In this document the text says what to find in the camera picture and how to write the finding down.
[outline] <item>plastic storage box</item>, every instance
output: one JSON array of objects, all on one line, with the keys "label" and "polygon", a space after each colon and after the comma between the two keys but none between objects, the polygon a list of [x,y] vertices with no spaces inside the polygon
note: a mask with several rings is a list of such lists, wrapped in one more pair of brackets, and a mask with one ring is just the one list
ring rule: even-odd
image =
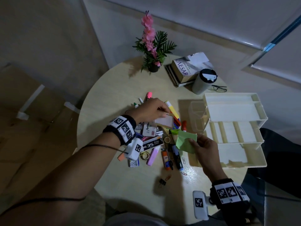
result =
[{"label": "plastic storage box", "polygon": [[266,167],[259,128],[268,118],[256,93],[205,93],[189,116],[194,132],[218,143],[223,167]]}]

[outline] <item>flower pot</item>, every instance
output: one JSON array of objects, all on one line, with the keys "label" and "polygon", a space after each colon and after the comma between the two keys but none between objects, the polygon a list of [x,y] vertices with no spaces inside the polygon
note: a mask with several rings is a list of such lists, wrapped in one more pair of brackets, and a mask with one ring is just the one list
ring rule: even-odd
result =
[{"label": "flower pot", "polygon": [[149,70],[150,72],[155,73],[155,72],[157,72],[157,71],[159,70],[159,68],[160,68],[160,67],[158,67],[157,65],[155,65],[155,64],[152,63],[152,65],[148,68],[148,70]]}]

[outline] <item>potted plant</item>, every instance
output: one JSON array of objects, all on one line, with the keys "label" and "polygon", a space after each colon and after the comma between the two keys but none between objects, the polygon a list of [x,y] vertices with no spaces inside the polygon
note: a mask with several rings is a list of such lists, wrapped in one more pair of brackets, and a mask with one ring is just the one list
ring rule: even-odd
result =
[{"label": "potted plant", "polygon": [[142,18],[141,24],[145,27],[142,39],[137,38],[134,48],[145,54],[144,62],[141,67],[148,69],[150,72],[157,72],[167,57],[166,54],[171,54],[177,45],[174,42],[167,40],[167,33],[162,31],[155,31],[152,28],[153,18],[145,11],[145,16]]}]

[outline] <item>yellow highlighter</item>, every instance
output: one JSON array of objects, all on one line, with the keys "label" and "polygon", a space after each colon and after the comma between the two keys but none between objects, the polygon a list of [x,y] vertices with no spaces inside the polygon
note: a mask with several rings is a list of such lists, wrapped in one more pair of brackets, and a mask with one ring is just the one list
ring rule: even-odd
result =
[{"label": "yellow highlighter", "polygon": [[177,112],[175,111],[175,109],[173,108],[173,106],[171,105],[171,103],[169,101],[166,101],[165,104],[170,109],[170,111],[175,115],[175,118],[179,119],[180,117],[177,114]]}]

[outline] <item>hand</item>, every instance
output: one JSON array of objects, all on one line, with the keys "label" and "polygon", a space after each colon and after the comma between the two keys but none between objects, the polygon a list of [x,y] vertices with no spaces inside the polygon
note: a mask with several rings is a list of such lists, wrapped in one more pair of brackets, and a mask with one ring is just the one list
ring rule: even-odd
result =
[{"label": "hand", "polygon": [[150,98],[145,103],[141,104],[133,110],[126,112],[136,123],[151,122],[157,118],[166,117],[166,113],[170,113],[167,105],[158,98]]},{"label": "hand", "polygon": [[189,139],[189,142],[194,147],[195,154],[203,167],[203,171],[211,182],[227,178],[219,161],[219,149],[215,141],[198,134],[197,142],[193,139]]}]

